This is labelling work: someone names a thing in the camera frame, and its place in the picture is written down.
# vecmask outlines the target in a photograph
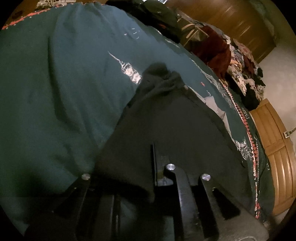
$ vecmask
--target sailboat graphic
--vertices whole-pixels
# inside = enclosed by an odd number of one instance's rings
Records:
[[[136,71],[132,67],[132,65],[130,63],[125,63],[125,62],[121,61],[120,59],[118,59],[114,55],[112,55],[109,51],[108,51],[108,53],[120,63],[121,71],[124,74],[126,74],[131,79],[132,82],[134,82],[135,84],[140,83],[142,76],[139,74],[138,71]]]

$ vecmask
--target black garment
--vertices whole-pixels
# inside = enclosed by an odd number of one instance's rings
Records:
[[[231,88],[240,96],[243,105],[247,108],[248,111],[254,110],[258,107],[260,102],[256,97],[255,91],[251,89],[250,84],[246,84],[247,91],[246,96],[244,96],[241,89],[238,87],[237,83],[234,81],[230,74],[226,73],[225,79],[228,83],[229,88]]]
[[[223,121],[164,64],[152,65],[143,73],[135,96],[96,162],[95,172],[140,186],[153,197],[153,142],[171,163],[193,175],[212,175],[253,210],[247,164]]]
[[[115,6],[133,15],[142,23],[156,28],[162,35],[180,42],[181,29],[178,27],[177,14],[157,0],[108,0],[107,5]]]
[[[258,76],[259,76],[259,75],[255,75],[255,74],[253,74],[252,79],[254,80],[255,84],[256,84],[256,85],[266,86],[266,85],[264,84],[264,82],[262,81],[262,79],[258,78]]]
[[[229,90],[235,99],[235,102],[238,104],[241,110],[244,109],[244,105],[240,99],[240,96],[235,93],[232,89]],[[255,123],[253,122],[250,114],[247,113],[245,115],[246,121],[248,123],[250,132],[254,137],[256,137],[256,142],[260,143],[260,146],[263,147],[259,132],[256,128]],[[270,175],[269,169],[270,162],[268,160],[268,156],[265,153],[264,148],[259,149],[259,182],[258,189],[260,190],[260,195],[258,196],[259,204],[260,204],[260,218],[261,221],[266,221],[267,218],[272,214],[272,210],[274,207],[274,188],[270,188],[270,186],[266,185],[267,183],[272,182],[272,176]]]
[[[260,76],[261,78],[263,78],[263,72],[261,68],[257,69],[257,75]]]

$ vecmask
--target pile of clothes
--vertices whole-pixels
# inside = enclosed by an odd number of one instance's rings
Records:
[[[187,50],[199,57],[226,86],[239,94],[249,111],[256,109],[263,100],[266,85],[261,80],[262,69],[251,51],[215,26],[190,19],[181,11],[178,14],[208,35],[199,45]]]
[[[246,46],[220,29],[194,20],[179,10],[173,11],[156,0],[108,0],[106,4],[126,11],[175,43],[181,43],[239,94],[249,111],[256,109],[263,100],[262,69]]]

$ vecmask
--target red trim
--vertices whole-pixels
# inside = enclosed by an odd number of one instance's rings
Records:
[[[220,81],[220,83],[222,84],[222,86],[225,88],[226,92],[228,93],[228,95],[230,96],[231,101],[233,102],[235,109],[237,110],[239,117],[241,118],[242,122],[244,123],[244,126],[246,127],[246,131],[249,137],[249,141],[251,143],[251,149],[252,149],[252,154],[253,154],[253,175],[254,175],[254,180],[255,180],[255,193],[256,193],[256,198],[255,198],[255,217],[257,219],[259,219],[260,217],[260,204],[258,202],[258,192],[259,192],[259,188],[258,188],[258,182],[259,182],[259,152],[258,152],[258,144],[257,141],[256,143],[254,143],[253,139],[254,137],[252,137],[252,134],[250,132],[250,127],[248,125],[247,119],[244,116],[242,110],[240,109],[240,107],[238,106],[238,104],[234,101],[232,94],[229,92],[228,88],[222,83],[222,81]]]
[[[20,19],[18,19],[18,20],[16,20],[16,21],[12,21],[10,24],[7,24],[7,25],[3,26],[3,27],[2,27],[2,30],[7,29],[9,26],[16,25],[17,23],[19,23],[20,21],[23,21],[23,20],[24,20],[25,18],[27,18],[27,17],[32,17],[32,16],[34,16],[34,15],[38,15],[38,14],[40,14],[40,13],[42,13],[42,12],[47,12],[47,11],[49,11],[50,9],[52,9],[52,8],[48,8],[48,9],[44,9],[44,10],[40,10],[40,11],[31,12],[31,13],[29,13],[27,16],[21,17]]]

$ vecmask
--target black metal bracket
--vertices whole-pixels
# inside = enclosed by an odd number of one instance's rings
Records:
[[[268,232],[255,217],[248,213],[235,198],[219,185],[209,174],[194,177],[180,167],[170,163],[169,157],[160,156],[153,144],[156,188],[174,185],[178,191],[181,239],[186,241],[266,241]],[[206,212],[199,212],[208,207]],[[203,223],[213,215],[213,222]],[[205,235],[204,228],[210,225],[210,235]]]
[[[92,185],[83,174],[28,227],[26,240],[78,241],[118,240],[120,197]]]

